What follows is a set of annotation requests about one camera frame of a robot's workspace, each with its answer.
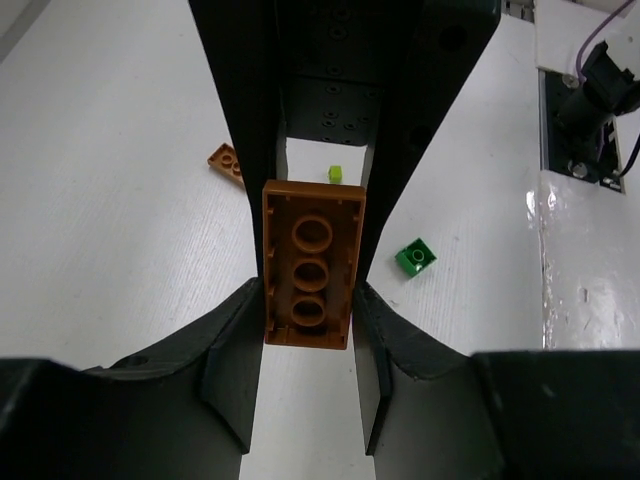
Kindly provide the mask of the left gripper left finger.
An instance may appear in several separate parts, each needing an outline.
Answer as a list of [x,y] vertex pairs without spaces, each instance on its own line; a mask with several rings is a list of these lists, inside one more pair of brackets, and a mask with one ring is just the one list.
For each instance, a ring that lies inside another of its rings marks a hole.
[[252,438],[263,282],[108,368],[1,363],[5,479],[235,479]]

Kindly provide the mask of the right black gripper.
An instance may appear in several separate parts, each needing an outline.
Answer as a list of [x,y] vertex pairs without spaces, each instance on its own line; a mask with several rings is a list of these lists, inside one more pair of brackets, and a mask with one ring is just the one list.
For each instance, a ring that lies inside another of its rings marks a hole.
[[[262,274],[262,191],[280,139],[275,3],[189,6],[240,163]],[[364,282],[390,214],[497,29],[500,3],[424,1],[410,37],[407,1],[279,1],[276,14],[287,136],[364,146],[378,117],[363,171]]]

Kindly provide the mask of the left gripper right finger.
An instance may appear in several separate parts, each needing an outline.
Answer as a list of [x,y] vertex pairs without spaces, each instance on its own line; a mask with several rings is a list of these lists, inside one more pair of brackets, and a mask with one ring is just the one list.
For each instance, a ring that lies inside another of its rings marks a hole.
[[466,356],[353,294],[365,450],[380,479],[635,479],[634,350]]

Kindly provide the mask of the small green lego cube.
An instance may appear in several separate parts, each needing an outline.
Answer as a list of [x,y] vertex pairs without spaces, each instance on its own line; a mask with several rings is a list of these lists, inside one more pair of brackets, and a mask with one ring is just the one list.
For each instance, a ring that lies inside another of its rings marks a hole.
[[421,239],[417,238],[395,255],[398,266],[413,278],[437,260],[436,255]]

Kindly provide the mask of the brown lego brick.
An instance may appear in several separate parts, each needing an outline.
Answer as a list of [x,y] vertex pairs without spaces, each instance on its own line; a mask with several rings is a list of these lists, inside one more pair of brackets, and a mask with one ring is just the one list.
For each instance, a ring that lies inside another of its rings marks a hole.
[[207,164],[217,173],[230,180],[240,188],[244,181],[235,149],[227,144],[221,144],[207,159]]
[[267,344],[346,348],[365,205],[366,190],[361,186],[266,182]]

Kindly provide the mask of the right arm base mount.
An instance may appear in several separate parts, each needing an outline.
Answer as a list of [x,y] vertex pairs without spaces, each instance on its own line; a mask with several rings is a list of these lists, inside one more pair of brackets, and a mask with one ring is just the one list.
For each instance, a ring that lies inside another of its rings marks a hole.
[[539,72],[541,166],[544,170],[622,193],[616,176],[623,160],[615,121],[589,108],[578,80],[558,72]]

